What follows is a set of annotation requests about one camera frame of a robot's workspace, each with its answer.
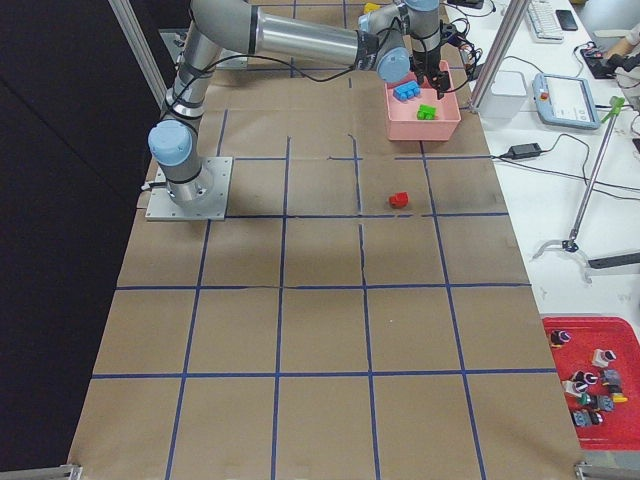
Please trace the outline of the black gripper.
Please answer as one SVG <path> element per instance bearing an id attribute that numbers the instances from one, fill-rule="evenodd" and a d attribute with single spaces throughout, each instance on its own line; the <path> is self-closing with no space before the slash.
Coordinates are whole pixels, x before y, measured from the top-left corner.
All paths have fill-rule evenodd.
<path id="1" fill-rule="evenodd" d="M 412 45 L 411 69 L 421 89 L 433 83 L 437 98 L 442 99 L 450 89 L 450 77 L 440 68 L 443 34 L 437 29 L 432 34 L 410 34 Z"/>

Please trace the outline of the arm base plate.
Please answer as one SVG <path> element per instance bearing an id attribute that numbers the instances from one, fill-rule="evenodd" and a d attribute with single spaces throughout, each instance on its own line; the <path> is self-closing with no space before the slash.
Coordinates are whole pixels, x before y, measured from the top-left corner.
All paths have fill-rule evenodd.
<path id="1" fill-rule="evenodd" d="M 158 168 L 150 189 L 148 221 L 224 221 L 232 178 L 232 157 L 200 157 L 199 176 L 189 183 L 169 182 Z"/>

